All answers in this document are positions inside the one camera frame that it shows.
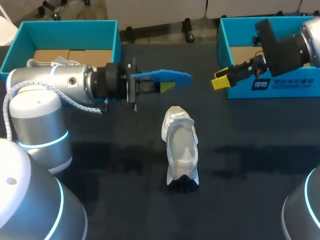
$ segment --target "teal box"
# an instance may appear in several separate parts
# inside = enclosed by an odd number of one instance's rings
[[[279,40],[290,35],[300,34],[302,23],[313,17],[222,18],[217,44],[217,54],[221,69],[234,64],[230,47],[253,46],[252,38],[257,36],[255,24],[266,18],[269,19],[275,37]],[[256,84],[254,76],[242,80],[236,86],[226,90],[227,97],[229,99],[320,97],[320,68],[301,67],[276,77],[272,77],[270,72],[267,71],[259,77],[259,84],[267,84],[267,88],[257,89],[254,84]]]
[[[112,50],[113,63],[121,62],[121,40],[116,20],[25,21],[0,68],[6,83],[9,73],[27,66],[36,50]]]

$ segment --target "dark table surface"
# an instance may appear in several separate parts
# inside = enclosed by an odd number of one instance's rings
[[[140,71],[188,72],[193,85],[142,95],[137,113],[120,103],[106,115],[64,110],[74,155],[62,182],[86,208],[87,239],[283,240],[283,203],[319,164],[320,98],[227,100],[210,83],[219,69],[214,43],[123,51],[135,54]],[[161,126],[173,105],[195,121],[195,192],[166,188]]]

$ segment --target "white sneaker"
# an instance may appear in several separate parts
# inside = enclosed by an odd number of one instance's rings
[[[161,137],[166,142],[169,167],[166,184],[187,176],[199,185],[198,177],[198,138],[194,120],[179,106],[172,106],[165,113]]]

